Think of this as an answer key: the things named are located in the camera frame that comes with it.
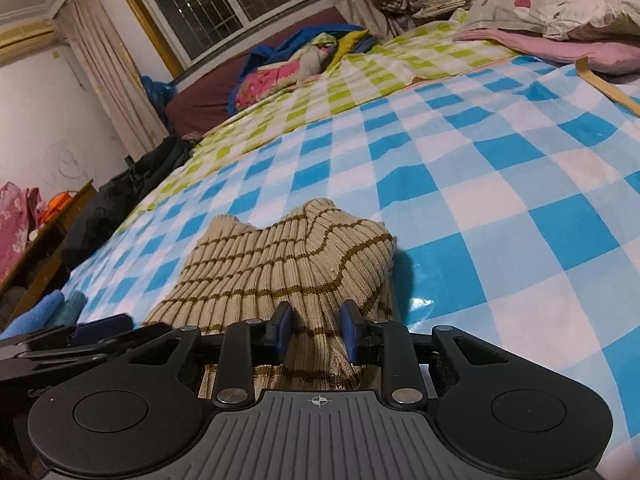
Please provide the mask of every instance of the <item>pillow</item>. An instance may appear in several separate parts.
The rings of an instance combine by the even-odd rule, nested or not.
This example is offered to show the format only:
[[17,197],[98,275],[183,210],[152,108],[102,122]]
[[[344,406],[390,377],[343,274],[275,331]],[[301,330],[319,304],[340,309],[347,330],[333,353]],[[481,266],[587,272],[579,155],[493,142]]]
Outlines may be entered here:
[[640,36],[640,0],[476,0],[460,30],[529,30],[553,40]]
[[355,47],[368,33],[368,30],[354,30],[353,32],[349,32],[341,37],[340,40],[338,40],[338,49],[335,51],[334,58],[326,69],[330,70],[336,66],[338,62],[350,53],[353,50],[353,47]]
[[494,40],[518,52],[561,63],[572,63],[588,56],[590,68],[605,74],[621,75],[640,71],[640,40],[588,43],[555,41],[530,32],[510,32],[499,28],[457,32],[453,40]]

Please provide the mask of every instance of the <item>metal screw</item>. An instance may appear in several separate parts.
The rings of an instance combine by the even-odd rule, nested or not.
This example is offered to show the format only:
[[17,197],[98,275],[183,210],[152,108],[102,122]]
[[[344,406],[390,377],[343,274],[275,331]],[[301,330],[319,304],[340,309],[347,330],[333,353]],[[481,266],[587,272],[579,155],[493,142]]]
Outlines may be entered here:
[[216,398],[225,404],[237,404],[245,400],[248,396],[247,392],[242,388],[225,388],[218,392]]
[[422,394],[414,388],[398,388],[391,394],[391,397],[400,404],[415,404],[422,400]]

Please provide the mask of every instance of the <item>green checkered bed sheet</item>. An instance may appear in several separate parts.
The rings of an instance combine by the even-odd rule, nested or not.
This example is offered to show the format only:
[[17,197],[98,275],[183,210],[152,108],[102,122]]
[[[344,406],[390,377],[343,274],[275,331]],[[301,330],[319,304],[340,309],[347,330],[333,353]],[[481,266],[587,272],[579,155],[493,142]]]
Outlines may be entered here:
[[234,115],[205,136],[191,160],[151,192],[123,227],[136,213],[155,208],[244,153],[300,126],[384,97],[418,80],[442,79],[516,56],[513,50],[491,41],[453,42],[465,17],[466,12],[459,9],[446,22],[421,25],[367,54],[349,54],[317,80],[284,89]]

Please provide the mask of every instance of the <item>striped knit fabric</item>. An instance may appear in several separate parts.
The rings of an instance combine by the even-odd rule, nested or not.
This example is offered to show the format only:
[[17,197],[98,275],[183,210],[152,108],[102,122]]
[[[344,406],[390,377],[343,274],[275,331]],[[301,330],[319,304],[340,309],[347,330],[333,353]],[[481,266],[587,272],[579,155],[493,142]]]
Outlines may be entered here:
[[[327,199],[311,200],[261,230],[217,216],[174,290],[146,322],[195,324],[202,333],[219,333],[241,319],[269,319],[287,300],[296,315],[286,362],[256,368],[256,394],[262,388],[365,387],[369,379],[347,360],[338,308],[352,299],[369,319],[391,317],[393,252],[394,240],[382,224]],[[209,367],[200,396],[210,397],[214,374]]]

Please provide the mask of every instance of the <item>pink pillowcase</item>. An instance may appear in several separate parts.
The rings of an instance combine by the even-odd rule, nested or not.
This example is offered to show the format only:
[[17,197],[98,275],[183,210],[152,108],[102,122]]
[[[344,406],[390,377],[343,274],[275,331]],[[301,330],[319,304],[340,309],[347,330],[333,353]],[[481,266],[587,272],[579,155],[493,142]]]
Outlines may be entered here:
[[453,40],[495,40],[518,52],[561,63],[572,63],[588,56],[590,68],[605,74],[640,71],[640,41],[556,41],[533,33],[499,28],[461,31]]

